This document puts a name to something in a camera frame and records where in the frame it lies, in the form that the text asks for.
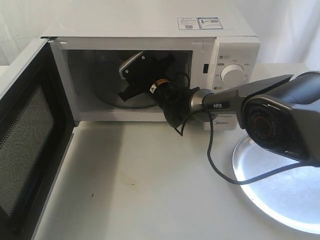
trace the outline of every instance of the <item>white wall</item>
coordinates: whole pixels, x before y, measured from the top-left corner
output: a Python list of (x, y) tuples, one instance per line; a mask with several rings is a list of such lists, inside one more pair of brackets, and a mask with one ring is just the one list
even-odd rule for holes
[[(0, 0), (0, 65), (11, 63), (71, 1)], [(320, 69), (320, 0), (232, 1), (261, 42), (259, 63)]]

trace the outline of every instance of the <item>microwave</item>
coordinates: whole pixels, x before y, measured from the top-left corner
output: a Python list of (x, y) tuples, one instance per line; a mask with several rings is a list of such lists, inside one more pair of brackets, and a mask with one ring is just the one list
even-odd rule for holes
[[(171, 79), (217, 93), (250, 80), (259, 48), (225, 0), (71, 3), (0, 77), (1, 239), (31, 239), (79, 122), (166, 121), (147, 94), (119, 97), (127, 59), (171, 55)], [(214, 124), (232, 130), (237, 119)]]

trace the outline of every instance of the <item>white knob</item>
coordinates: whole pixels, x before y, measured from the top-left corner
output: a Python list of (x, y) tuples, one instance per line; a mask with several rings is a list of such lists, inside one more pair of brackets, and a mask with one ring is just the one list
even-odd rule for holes
[(246, 77), (244, 69), (237, 64), (226, 66), (221, 72), (221, 79), (227, 87), (237, 87), (244, 83)]

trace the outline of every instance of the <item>sticker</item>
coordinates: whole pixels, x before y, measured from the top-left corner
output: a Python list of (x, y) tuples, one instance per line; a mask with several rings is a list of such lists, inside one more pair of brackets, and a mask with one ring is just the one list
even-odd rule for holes
[(200, 30), (196, 17), (178, 17), (179, 30)]
[(198, 17), (198, 22), (202, 30), (224, 29), (217, 17)]

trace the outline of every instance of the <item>microwave door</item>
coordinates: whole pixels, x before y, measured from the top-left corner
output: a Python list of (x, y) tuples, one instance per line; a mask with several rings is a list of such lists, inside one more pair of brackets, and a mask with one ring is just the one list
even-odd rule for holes
[(30, 240), (75, 122), (50, 45), (35, 39), (0, 76), (0, 238)]

